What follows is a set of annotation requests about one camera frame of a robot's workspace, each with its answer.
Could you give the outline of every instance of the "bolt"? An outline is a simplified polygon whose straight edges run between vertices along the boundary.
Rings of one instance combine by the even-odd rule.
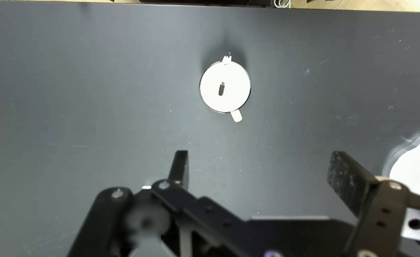
[[[166,189],[169,189],[169,188],[170,188],[170,185],[169,185],[168,180],[159,183],[159,189],[162,189],[162,190],[166,190]]]
[[[120,199],[123,195],[125,195],[125,192],[123,192],[122,189],[116,189],[116,190],[112,193],[112,198],[113,198],[113,199]]]
[[[390,182],[390,188],[392,188],[393,190],[402,190],[402,186],[400,186],[399,183],[395,183],[395,182]]]
[[[378,255],[370,250],[359,250],[358,257],[378,257]]]
[[[269,250],[265,253],[265,257],[283,257],[283,255],[280,252],[276,250]]]

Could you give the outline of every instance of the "table surface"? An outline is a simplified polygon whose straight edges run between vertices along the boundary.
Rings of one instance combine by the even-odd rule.
[[[252,79],[243,123],[203,72]],[[380,175],[420,135],[420,15],[0,3],[0,256],[63,256],[96,195],[190,152],[190,192],[243,219],[355,222],[326,183],[346,150]]]

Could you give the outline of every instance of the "black metal frame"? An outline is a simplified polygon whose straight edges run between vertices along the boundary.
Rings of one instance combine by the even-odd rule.
[[[409,230],[406,212],[420,210],[420,196],[398,182],[378,180],[343,152],[333,153],[329,185],[359,218],[356,228],[338,220],[243,222],[188,192],[188,152],[178,152],[168,180],[138,195],[119,188],[102,192],[69,256],[129,256],[139,240],[153,236],[183,257],[403,256],[398,249]]]

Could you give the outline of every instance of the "screw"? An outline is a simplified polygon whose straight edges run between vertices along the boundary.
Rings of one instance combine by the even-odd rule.
[[[395,183],[395,182],[390,182],[390,188],[392,188],[393,190],[402,190],[402,186],[400,186],[399,183]]]
[[[159,189],[162,189],[162,190],[166,190],[166,189],[169,189],[170,188],[170,185],[169,185],[169,182],[162,182],[162,183],[159,183]]]
[[[276,250],[268,250],[265,253],[265,257],[283,257],[283,255],[280,252],[276,252]]]
[[[370,250],[359,250],[358,257],[378,257],[378,255]]]
[[[153,228],[153,220],[152,219],[145,219],[140,223],[142,230],[150,230]]]
[[[123,192],[122,189],[116,189],[116,190],[112,193],[112,198],[113,198],[113,199],[120,199],[123,195],[125,195],[125,192]]]

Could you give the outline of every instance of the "white disc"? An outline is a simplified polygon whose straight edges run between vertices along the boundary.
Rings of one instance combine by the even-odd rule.
[[[239,110],[252,92],[249,73],[226,56],[208,69],[200,80],[200,95],[205,103],[219,112]]]

